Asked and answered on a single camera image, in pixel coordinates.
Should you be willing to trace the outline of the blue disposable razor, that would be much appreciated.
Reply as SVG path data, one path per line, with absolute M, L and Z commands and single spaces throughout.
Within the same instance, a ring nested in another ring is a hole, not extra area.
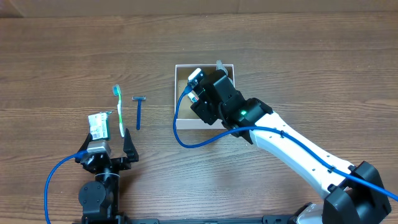
M 141 110 L 142 102 L 146 100 L 146 96 L 133 96 L 132 101 L 137 102 L 137 113 L 136 113 L 136 129 L 141 129 Z

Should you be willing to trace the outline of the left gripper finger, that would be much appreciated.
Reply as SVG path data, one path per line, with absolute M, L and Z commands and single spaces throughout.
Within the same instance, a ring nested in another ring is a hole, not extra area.
M 125 129 L 125 133 L 124 133 L 123 151 L 126 153 L 129 162 L 138 162 L 139 161 L 139 155 L 138 155 L 137 150 L 132 142 L 132 137 L 130 135 L 128 128 Z
M 84 153 L 86 152 L 89 143 L 92 141 L 93 137 L 91 133 L 88 133 L 84 143 L 81 145 L 80 149 L 78 152 L 75 154 L 75 162 L 80 162 L 81 158 L 83 157 Z

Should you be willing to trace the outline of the clear soap pump bottle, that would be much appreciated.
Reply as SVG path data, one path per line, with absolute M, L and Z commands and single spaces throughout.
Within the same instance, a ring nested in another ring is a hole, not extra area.
M 228 76 L 228 71 L 227 71 L 226 67 L 223 65 L 221 60 L 216 61 L 216 70 L 224 71 L 226 76 L 229 78 L 230 82 L 233 83 L 233 80 Z

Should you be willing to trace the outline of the green white soap packet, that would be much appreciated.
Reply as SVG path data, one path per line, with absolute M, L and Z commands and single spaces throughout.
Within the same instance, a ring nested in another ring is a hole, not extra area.
M 88 115 L 88 124 L 93 141 L 111 139 L 109 115 L 112 111 L 105 111 Z

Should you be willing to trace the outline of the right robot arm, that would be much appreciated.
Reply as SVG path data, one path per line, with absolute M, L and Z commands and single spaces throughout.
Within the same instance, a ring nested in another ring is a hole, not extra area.
M 191 109 L 202 121 L 221 120 L 230 134 L 276 156 L 321 197 L 323 203 L 309 203 L 289 223 L 380 223 L 391 213 L 392 195 L 373 165 L 355 166 L 324 151 L 261 100 L 245 99 L 224 70 L 207 75 L 197 68 L 187 84 L 196 94 Z

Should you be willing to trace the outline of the Colgate toothpaste tube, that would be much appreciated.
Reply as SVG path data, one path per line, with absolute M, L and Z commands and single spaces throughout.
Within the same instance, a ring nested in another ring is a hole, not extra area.
M 191 100 L 192 103 L 196 103 L 198 101 L 198 97 L 193 92 L 190 92 L 188 94 L 188 97 L 189 97 L 189 99 Z

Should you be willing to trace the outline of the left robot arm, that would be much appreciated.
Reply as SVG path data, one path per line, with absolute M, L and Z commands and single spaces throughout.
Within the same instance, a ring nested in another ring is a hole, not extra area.
M 94 181 L 85 183 L 78 194 L 83 208 L 82 223 L 131 223 L 131 219 L 119 210 L 119 173 L 129 170 L 131 164 L 139 160 L 128 129 L 124 132 L 123 151 L 126 153 L 124 157 L 112 158 L 107 140 L 94 141 L 91 134 L 78 150 L 75 162 L 95 175 Z

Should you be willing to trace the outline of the green white toothbrush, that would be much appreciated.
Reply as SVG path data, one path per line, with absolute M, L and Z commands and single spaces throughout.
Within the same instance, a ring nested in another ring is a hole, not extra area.
M 122 138 L 125 137 L 124 125 L 123 125 L 123 116 L 122 116 L 122 96 L 121 96 L 121 89 L 118 84 L 113 86 L 113 94 L 117 96 L 118 103 L 117 103 L 117 110 L 118 110 L 118 118 L 119 118 L 119 132 Z

